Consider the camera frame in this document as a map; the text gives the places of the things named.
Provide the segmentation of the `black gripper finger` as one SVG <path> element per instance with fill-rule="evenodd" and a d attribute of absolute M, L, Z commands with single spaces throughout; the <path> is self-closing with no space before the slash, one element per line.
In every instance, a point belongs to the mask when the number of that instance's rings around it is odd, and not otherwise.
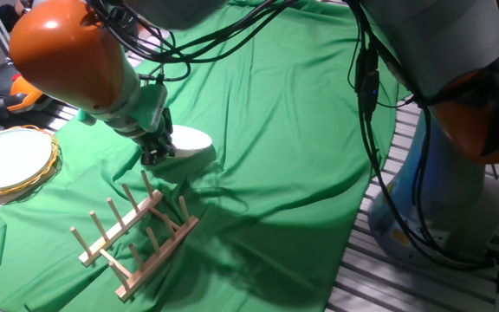
<path fill-rule="evenodd" d="M 175 157 L 176 147 L 172 143 L 172 134 L 164 131 L 158 140 L 158 155 L 160 157 Z"/>
<path fill-rule="evenodd" d="M 143 166 L 156 166 L 165 159 L 165 149 L 161 147 L 144 146 L 140 162 Z"/>

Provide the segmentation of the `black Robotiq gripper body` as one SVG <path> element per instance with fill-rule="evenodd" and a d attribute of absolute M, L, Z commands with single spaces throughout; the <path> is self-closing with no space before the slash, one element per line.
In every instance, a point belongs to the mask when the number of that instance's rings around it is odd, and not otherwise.
<path fill-rule="evenodd" d="M 158 147 L 159 136 L 167 131 L 173 133 L 170 110 L 165 107 L 160 112 L 150 111 L 141 115 L 139 126 L 144 130 L 142 146 Z"/>

